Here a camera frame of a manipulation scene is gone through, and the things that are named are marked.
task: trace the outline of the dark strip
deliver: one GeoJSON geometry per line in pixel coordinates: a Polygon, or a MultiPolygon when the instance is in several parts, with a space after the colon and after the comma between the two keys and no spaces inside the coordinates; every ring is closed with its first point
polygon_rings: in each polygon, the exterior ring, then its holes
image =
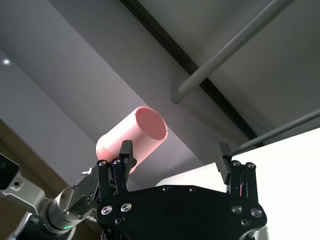
{"type": "MultiPolygon", "coordinates": [[[[191,60],[191,58],[137,0],[120,0],[120,2],[126,6],[126,8],[139,20],[139,22],[188,74],[191,75],[198,69],[198,66],[191,60]]],[[[257,137],[256,133],[251,129],[247,122],[208,78],[200,83],[200,87],[249,140],[257,137]]],[[[263,146],[263,143],[256,145],[256,147],[261,146],[263,146]]]]}

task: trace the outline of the pink cylinder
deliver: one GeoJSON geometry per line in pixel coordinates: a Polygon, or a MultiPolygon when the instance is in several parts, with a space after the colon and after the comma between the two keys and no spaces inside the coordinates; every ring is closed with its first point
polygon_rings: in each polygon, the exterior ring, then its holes
{"type": "Polygon", "coordinates": [[[168,136],[166,122],[155,110],[148,106],[139,106],[119,122],[96,143],[96,155],[99,160],[111,162],[119,157],[124,140],[132,140],[133,157],[136,167],[148,157],[168,136]]]}

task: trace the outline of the bolt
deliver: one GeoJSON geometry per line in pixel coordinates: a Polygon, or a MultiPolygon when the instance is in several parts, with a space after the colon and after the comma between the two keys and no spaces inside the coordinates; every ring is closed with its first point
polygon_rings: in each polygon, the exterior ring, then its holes
{"type": "Polygon", "coordinates": [[[115,224],[120,224],[122,221],[123,219],[121,217],[117,217],[114,222],[115,224]]]}
{"type": "Polygon", "coordinates": [[[189,188],[190,193],[194,193],[195,191],[197,191],[197,188],[192,186],[189,188]]]}
{"type": "Polygon", "coordinates": [[[120,163],[120,159],[117,159],[113,162],[113,164],[119,164],[120,163]]]}
{"type": "Polygon", "coordinates": [[[164,186],[164,187],[162,188],[162,191],[164,191],[164,192],[169,191],[169,186],[164,186]]]}
{"type": "Polygon", "coordinates": [[[254,169],[256,167],[256,165],[254,165],[252,162],[248,162],[246,166],[250,169],[254,169]]]}
{"type": "Polygon", "coordinates": [[[262,217],[262,211],[258,208],[251,208],[251,215],[256,217],[256,218],[261,218],[262,217]]]}
{"type": "Polygon", "coordinates": [[[106,164],[106,161],[105,161],[105,160],[99,162],[99,166],[103,166],[103,165],[105,165],[105,164],[106,164]]]}
{"type": "Polygon", "coordinates": [[[2,162],[0,164],[0,168],[5,169],[7,167],[7,163],[6,162],[2,162]]]}
{"type": "Polygon", "coordinates": [[[101,209],[101,214],[102,215],[108,215],[112,212],[112,206],[111,205],[108,205],[108,206],[105,206],[101,209]]]}
{"type": "Polygon", "coordinates": [[[241,206],[232,206],[231,211],[235,214],[241,214],[242,213],[242,207],[241,206]]]}
{"type": "Polygon", "coordinates": [[[236,167],[240,166],[240,162],[239,161],[232,161],[232,164],[233,164],[233,166],[236,166],[236,167]]]}
{"type": "Polygon", "coordinates": [[[121,212],[124,212],[124,213],[129,212],[131,210],[131,207],[132,207],[132,205],[130,202],[122,204],[121,212]]]}
{"type": "Polygon", "coordinates": [[[249,226],[249,223],[250,223],[250,222],[249,222],[248,220],[246,220],[246,219],[242,219],[242,220],[241,220],[241,225],[244,226],[244,227],[248,227],[248,226],[249,226]]]}

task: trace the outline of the gray metal pipe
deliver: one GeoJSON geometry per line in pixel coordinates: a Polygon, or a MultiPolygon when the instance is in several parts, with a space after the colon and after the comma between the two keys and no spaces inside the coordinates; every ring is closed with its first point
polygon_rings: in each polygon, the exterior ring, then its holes
{"type": "Polygon", "coordinates": [[[293,1],[294,0],[271,0],[266,4],[236,35],[227,41],[222,48],[215,52],[209,61],[199,67],[178,87],[177,91],[171,95],[172,102],[175,104],[180,103],[180,101],[188,95],[193,88],[209,77],[211,73],[227,61],[236,51],[261,31],[293,1]]]}
{"type": "Polygon", "coordinates": [[[242,145],[240,145],[238,147],[235,147],[231,151],[232,155],[236,155],[236,154],[238,154],[238,153],[240,153],[240,152],[242,152],[242,151],[244,151],[244,150],[246,150],[246,149],[248,149],[248,148],[250,148],[250,147],[252,147],[252,146],[254,146],[256,144],[262,143],[265,140],[273,138],[274,136],[282,134],[282,133],[284,133],[284,132],[286,132],[286,131],[288,131],[290,129],[293,129],[293,128],[301,125],[301,124],[309,122],[309,121],[311,121],[311,120],[313,120],[315,118],[318,118],[318,117],[320,117],[320,108],[315,110],[315,111],[312,111],[312,112],[310,112],[310,113],[308,113],[306,115],[304,115],[303,117],[300,117],[300,118],[298,118],[296,120],[293,120],[293,121],[291,121],[291,122],[289,122],[289,123],[287,123],[285,125],[277,127],[277,128],[275,128],[275,129],[273,129],[273,130],[271,130],[271,131],[269,131],[269,132],[267,132],[265,134],[262,134],[261,136],[258,136],[255,139],[252,139],[252,140],[250,140],[250,141],[248,141],[248,142],[246,142],[246,143],[244,143],[244,144],[242,144],[242,145]]]}

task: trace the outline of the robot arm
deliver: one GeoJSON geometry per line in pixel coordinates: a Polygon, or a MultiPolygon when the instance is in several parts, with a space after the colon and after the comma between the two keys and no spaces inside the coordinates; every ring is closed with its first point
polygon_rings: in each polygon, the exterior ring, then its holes
{"type": "Polygon", "coordinates": [[[216,165],[226,192],[193,185],[129,192],[126,182],[136,160],[132,141],[125,140],[118,158],[98,161],[78,185],[48,199],[21,176],[18,165],[1,155],[1,165],[6,163],[0,175],[1,194],[30,211],[11,239],[69,240],[76,225],[92,218],[96,210],[97,223],[108,240],[252,240],[267,223],[258,203],[256,166],[232,161],[228,145],[219,145],[222,158],[216,165]]]}

